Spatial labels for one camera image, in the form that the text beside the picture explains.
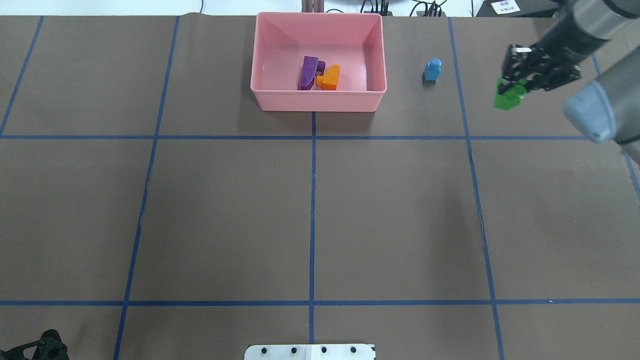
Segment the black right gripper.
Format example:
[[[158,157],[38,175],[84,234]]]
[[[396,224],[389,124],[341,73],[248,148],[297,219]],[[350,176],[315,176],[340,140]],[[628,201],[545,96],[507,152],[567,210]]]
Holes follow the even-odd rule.
[[[527,78],[528,92],[553,91],[582,78],[578,64],[560,64],[544,48],[510,44],[502,63],[502,77],[497,82],[497,94],[505,95],[519,80]]]

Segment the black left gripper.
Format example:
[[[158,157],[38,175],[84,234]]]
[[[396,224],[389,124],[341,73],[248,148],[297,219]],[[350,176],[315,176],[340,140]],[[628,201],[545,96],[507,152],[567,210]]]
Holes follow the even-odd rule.
[[[1,350],[2,360],[27,360],[25,350],[35,348],[31,360],[69,360],[68,346],[62,342],[61,335],[55,329],[48,329],[41,337],[32,342]]]

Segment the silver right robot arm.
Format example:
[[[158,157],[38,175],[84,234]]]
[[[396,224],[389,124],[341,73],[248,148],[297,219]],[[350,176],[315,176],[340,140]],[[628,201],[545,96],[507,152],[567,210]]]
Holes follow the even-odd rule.
[[[530,92],[554,91],[580,80],[581,63],[593,59],[622,30],[639,20],[637,0],[565,0],[558,21],[529,46],[510,44],[503,58],[494,107],[514,109]],[[639,50],[634,48],[571,96],[562,112],[595,144],[614,142],[639,162]]]

